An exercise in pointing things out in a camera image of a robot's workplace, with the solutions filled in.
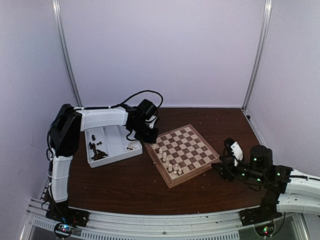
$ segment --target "wooden chessboard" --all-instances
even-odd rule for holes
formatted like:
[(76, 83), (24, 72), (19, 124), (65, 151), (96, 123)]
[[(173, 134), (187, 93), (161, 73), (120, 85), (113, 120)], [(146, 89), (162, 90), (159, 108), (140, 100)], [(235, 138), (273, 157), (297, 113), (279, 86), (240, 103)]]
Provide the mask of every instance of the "wooden chessboard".
[[(169, 188), (211, 169), (212, 163), (220, 161), (218, 153), (191, 124), (160, 134), (156, 146), (144, 145)], [(163, 161), (160, 148), (166, 152), (170, 164), (179, 165), (181, 174), (168, 170), (169, 164)]]

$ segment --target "dark brown tabletop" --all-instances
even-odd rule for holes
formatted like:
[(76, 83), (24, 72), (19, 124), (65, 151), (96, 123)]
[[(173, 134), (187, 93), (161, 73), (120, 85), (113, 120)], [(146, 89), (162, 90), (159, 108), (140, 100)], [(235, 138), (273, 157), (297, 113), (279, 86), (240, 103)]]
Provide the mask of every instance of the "dark brown tabletop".
[[(160, 133), (192, 124), (220, 155), (228, 137), (238, 141), (244, 156), (259, 144), (240, 109), (161, 108), (159, 117)], [(265, 194), (238, 180), (222, 180), (213, 169), (168, 188), (145, 149), (142, 155), (91, 168), (84, 136), (70, 167), (71, 207), (138, 215), (212, 213), (258, 206)]]

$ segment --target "white tray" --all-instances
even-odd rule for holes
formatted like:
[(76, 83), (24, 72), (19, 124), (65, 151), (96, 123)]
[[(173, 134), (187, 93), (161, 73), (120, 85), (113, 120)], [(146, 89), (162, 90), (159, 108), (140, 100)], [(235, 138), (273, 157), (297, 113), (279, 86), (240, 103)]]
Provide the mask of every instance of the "white tray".
[[(123, 159), (131, 158), (142, 154), (143, 149), (139, 141), (128, 141), (126, 135), (129, 133), (125, 126), (105, 126), (91, 128), (84, 131), (86, 144), (86, 157), (91, 168), (96, 168), (102, 165), (111, 164)], [(96, 149), (99, 149), (106, 154), (107, 157), (93, 160), (91, 157), (95, 155), (94, 151), (90, 149), (89, 143), (95, 143)]]

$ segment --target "light chessboard square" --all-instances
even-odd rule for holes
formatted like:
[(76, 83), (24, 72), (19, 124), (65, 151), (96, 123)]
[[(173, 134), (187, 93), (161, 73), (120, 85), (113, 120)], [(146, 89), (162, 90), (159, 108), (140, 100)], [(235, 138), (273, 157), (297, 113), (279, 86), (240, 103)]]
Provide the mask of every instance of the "light chessboard square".
[[(169, 188), (194, 178), (220, 161), (218, 153), (191, 124), (160, 134), (156, 146), (144, 145)], [(166, 152), (169, 163), (159, 152), (160, 148)], [(175, 175), (174, 170), (169, 171), (169, 164), (178, 164), (182, 173)]]

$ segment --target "white wall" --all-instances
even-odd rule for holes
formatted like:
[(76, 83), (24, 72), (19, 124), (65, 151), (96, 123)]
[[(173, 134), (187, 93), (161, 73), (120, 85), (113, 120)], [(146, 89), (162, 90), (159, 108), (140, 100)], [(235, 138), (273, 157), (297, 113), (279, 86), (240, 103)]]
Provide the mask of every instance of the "white wall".
[[(248, 110), (277, 164), (320, 176), (320, 1), (273, 1)], [(319, 218), (306, 220), (320, 239)]]
[(164, 106), (242, 105), (264, 0), (64, 0), (60, 5), (85, 106), (116, 104), (144, 89), (161, 92)]
[(48, 127), (75, 100), (52, 1), (0, 1), (0, 23), (0, 238), (14, 240), (47, 180)]

